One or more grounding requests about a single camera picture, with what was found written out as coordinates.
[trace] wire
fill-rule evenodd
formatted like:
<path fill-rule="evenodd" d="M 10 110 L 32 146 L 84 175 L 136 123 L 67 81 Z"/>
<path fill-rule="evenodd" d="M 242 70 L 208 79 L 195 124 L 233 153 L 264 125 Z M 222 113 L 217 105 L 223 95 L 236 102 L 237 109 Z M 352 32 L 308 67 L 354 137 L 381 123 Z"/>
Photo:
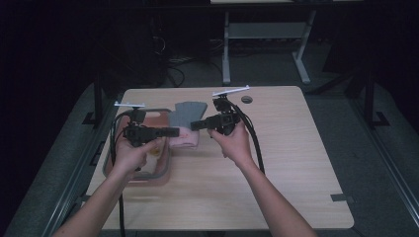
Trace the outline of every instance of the wire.
<path fill-rule="evenodd" d="M 182 75 L 182 80 L 179 84 L 176 83 L 175 78 L 173 78 L 172 75 L 170 75 L 170 74 L 167 75 L 167 78 L 173 84 L 173 87 L 178 88 L 178 87 L 182 86 L 182 84 L 185 82 L 185 73 L 182 70 L 180 70 L 178 68 L 174 68 L 174 67 L 168 67 L 168 69 L 178 71 Z"/>
<path fill-rule="evenodd" d="M 250 120 L 250 117 L 246 116 L 240 110 L 240 108 L 238 108 L 238 106 L 234 105 L 233 103 L 231 103 L 228 100 L 226 100 L 226 101 L 236 110 L 237 114 L 240 116 L 240 118 L 243 120 L 244 124 L 246 125 L 247 129 L 249 130 L 249 133 L 252 136 L 253 144 L 255 145 L 256 155 L 257 155 L 258 163 L 259 163 L 259 169 L 262 171 L 262 173 L 265 174 L 265 166 L 264 166 L 263 160 L 262 160 L 262 152 L 261 152 L 261 148 L 260 148 L 260 145 L 259 145 L 259 140 L 258 140 L 258 137 L 256 135 L 256 131 L 255 131 L 255 128 L 253 126 L 253 123 Z"/>
<path fill-rule="evenodd" d="M 115 117 L 115 119 L 112 121 L 111 131 L 110 131 L 110 143 L 111 143 L 110 144 L 110 149 L 111 149 L 112 166 L 115 165 L 115 162 L 116 162 L 116 159 L 117 159 L 116 142 L 120 138 L 121 134 L 123 134 L 123 132 L 121 131 L 118 134 L 117 138 L 115 138 L 115 132 L 117 130 L 117 124 L 119 124 L 119 121 L 122 117 L 129 116 L 130 112 L 131 111 L 123 112 L 123 113 L 117 115 Z M 120 204 L 120 231 L 121 231 L 121 236 L 125 237 L 126 236 L 126 226 L 125 226 L 125 219 L 124 219 L 124 197 L 123 197 L 123 194 L 120 195 L 119 204 Z"/>
<path fill-rule="evenodd" d="M 361 231 L 359 231 L 357 228 L 355 228 L 355 226 L 352 226 L 351 228 L 355 233 L 357 233 L 359 236 L 361 237 L 366 237 L 363 233 L 361 233 Z"/>

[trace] metal stand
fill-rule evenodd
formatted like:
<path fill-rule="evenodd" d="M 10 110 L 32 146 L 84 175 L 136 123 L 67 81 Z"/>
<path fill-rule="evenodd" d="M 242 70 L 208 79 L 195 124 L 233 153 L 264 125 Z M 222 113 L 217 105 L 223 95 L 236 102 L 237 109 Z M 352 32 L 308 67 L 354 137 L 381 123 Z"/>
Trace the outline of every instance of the metal stand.
<path fill-rule="evenodd" d="M 304 53 L 305 46 L 308 42 L 308 37 L 310 36 L 311 28 L 314 22 L 316 11 L 311 11 L 308 17 L 307 24 L 301 38 L 301 46 L 298 51 L 293 52 L 293 62 L 295 63 L 296 69 L 298 70 L 299 77 L 301 78 L 302 83 L 309 84 L 310 78 L 308 77 L 307 71 L 305 70 L 304 63 L 302 63 L 302 54 Z"/>
<path fill-rule="evenodd" d="M 293 52 L 293 61 L 302 83 L 310 79 L 302 63 L 302 55 L 310 36 L 316 11 L 311 11 L 307 22 L 296 23 L 230 23 L 229 13 L 225 12 L 224 20 L 224 54 L 222 56 L 222 84 L 229 85 L 230 63 L 228 60 L 229 39 L 301 39 L 298 51 Z"/>

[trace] pink object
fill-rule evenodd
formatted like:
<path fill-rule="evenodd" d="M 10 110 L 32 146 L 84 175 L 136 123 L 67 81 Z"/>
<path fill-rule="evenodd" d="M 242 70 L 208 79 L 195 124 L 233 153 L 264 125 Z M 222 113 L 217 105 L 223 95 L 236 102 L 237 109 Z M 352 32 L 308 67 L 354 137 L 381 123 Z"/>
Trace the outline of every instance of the pink object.
<path fill-rule="evenodd" d="M 200 132 L 192 131 L 187 127 L 179 126 L 179 137 L 170 137 L 169 146 L 171 148 L 191 148 L 197 149 L 200 141 Z"/>

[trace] tabletop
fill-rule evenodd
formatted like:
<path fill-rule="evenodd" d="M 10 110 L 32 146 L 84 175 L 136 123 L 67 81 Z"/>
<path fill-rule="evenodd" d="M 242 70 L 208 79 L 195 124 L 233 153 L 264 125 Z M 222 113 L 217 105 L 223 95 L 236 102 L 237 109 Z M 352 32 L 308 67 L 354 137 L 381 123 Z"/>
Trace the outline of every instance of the tabletop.
<path fill-rule="evenodd" d="M 204 118 L 216 115 L 212 92 L 225 88 L 132 89 L 123 103 L 145 103 L 149 109 L 175 110 L 176 103 L 205 102 Z M 241 102 L 250 96 L 251 104 Z M 266 175 L 316 229 L 350 228 L 353 216 L 342 194 L 310 110 L 299 87 L 252 87 L 228 96 L 252 119 Z M 109 138 L 87 195 L 104 181 Z M 256 153 L 252 147 L 253 157 Z M 252 192 L 234 163 L 223 158 L 218 144 L 200 131 L 197 149 L 172 149 L 170 178 L 164 186 L 124 190 L 126 229 L 249 230 L 268 229 Z M 116 206 L 104 229 L 119 228 Z"/>

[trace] person's right hand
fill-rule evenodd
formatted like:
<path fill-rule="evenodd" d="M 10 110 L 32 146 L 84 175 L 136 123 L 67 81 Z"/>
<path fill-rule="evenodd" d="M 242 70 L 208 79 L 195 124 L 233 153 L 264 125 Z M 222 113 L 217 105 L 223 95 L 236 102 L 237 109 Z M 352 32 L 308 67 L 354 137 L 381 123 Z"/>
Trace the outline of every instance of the person's right hand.
<path fill-rule="evenodd" d="M 224 157 L 234 161 L 237 167 L 242 168 L 246 164 L 255 164 L 250 152 L 249 133 L 242 120 L 227 136 L 213 129 L 209 129 L 208 133 L 221 146 Z"/>

